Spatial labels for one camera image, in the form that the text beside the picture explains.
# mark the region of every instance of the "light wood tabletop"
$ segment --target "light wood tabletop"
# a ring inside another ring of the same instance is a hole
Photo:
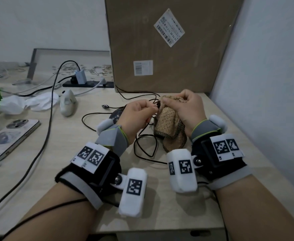
[[[140,94],[124,93],[125,97],[137,95]],[[204,101],[207,117],[215,114],[227,122],[228,133],[234,134],[237,143],[245,153],[244,161],[252,167],[253,173],[259,181],[271,191],[294,217],[293,185],[274,168],[265,156],[205,94],[200,95]],[[37,160],[37,164],[27,181],[0,205],[0,234],[4,234],[13,227],[55,184],[55,175],[69,164],[73,156],[82,149],[86,142],[95,142],[97,134],[82,124],[82,116],[91,112],[113,111],[113,109],[103,109],[101,107],[103,104],[119,107],[129,102],[116,93],[114,89],[95,89],[90,93],[77,97],[77,100],[79,101],[77,111],[69,118],[65,118],[60,114],[58,105],[54,107],[51,134],[44,153]],[[20,180],[40,150],[47,133],[49,114],[49,110],[33,112],[28,109],[20,115],[0,114],[0,128],[11,120],[18,118],[39,119],[42,123],[34,133],[1,161],[0,198]],[[85,119],[85,122],[95,128],[99,122],[107,117],[108,115],[103,114],[90,115]],[[152,126],[147,128],[146,132],[151,133]],[[152,137],[146,137],[140,140],[140,144],[147,152],[152,153],[155,141]],[[137,153],[145,157],[138,147]],[[166,154],[161,145],[158,147],[154,159],[166,161]],[[116,207],[105,204],[98,211],[96,224],[92,228],[93,233],[224,227],[218,205],[207,188],[200,187],[197,192],[190,194],[175,193],[170,188],[167,165],[137,158],[133,152],[133,145],[121,156],[121,166],[124,174],[131,167],[143,168],[148,173],[142,217],[138,219],[123,218],[118,214]],[[115,199],[120,200],[120,195],[117,195]]]

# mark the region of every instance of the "power strip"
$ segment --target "power strip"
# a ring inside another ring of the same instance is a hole
[[[62,87],[81,87],[81,88],[92,88],[96,86],[99,83],[99,81],[87,81],[85,84],[72,84],[70,81],[65,82]],[[107,81],[104,85],[98,85],[97,88],[114,88],[114,82],[113,81]]]

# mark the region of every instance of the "folded cloth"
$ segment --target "folded cloth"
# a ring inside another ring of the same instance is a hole
[[[165,95],[163,97],[186,102],[186,100],[178,96]],[[182,149],[186,144],[187,136],[185,134],[185,125],[180,120],[177,112],[162,102],[163,97],[161,97],[161,105],[154,120],[154,135],[163,139],[163,148],[168,153],[175,149]]]

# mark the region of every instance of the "white wall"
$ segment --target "white wall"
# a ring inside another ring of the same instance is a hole
[[[211,98],[294,184],[294,0],[245,0]]]
[[[104,0],[0,0],[0,61],[33,48],[108,51]]]

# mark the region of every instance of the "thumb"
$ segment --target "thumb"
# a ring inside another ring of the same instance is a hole
[[[163,102],[165,103],[166,106],[170,107],[171,109],[174,109],[175,111],[179,111],[181,107],[181,103],[179,101],[175,101],[170,98],[163,98]]]
[[[152,115],[156,114],[158,111],[157,107],[146,107],[140,111],[140,116],[147,120],[148,118],[152,117]]]

